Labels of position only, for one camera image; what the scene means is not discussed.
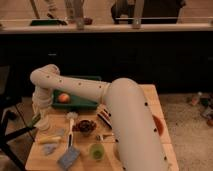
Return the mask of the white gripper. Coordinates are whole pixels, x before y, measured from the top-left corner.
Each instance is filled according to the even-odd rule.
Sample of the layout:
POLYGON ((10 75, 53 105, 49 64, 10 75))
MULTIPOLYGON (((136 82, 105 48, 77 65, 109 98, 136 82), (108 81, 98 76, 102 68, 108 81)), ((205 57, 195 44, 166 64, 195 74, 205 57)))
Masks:
POLYGON ((47 109, 52 105, 53 90, 45 88, 36 88, 32 95, 32 107, 35 115, 40 114, 45 117, 47 109))

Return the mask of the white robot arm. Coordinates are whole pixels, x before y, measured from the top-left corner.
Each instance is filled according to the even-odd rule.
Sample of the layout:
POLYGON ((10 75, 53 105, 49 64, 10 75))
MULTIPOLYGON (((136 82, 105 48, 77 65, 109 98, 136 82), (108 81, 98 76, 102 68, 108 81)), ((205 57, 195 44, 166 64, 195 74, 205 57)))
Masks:
POLYGON ((33 108, 41 115, 42 126, 49 124, 46 113, 53 102, 52 92, 61 90, 106 106, 111 114, 125 171, 168 171, 169 162, 142 88, 135 81, 119 78, 110 83, 66 77, 59 68, 48 64, 30 74, 35 85, 33 108))

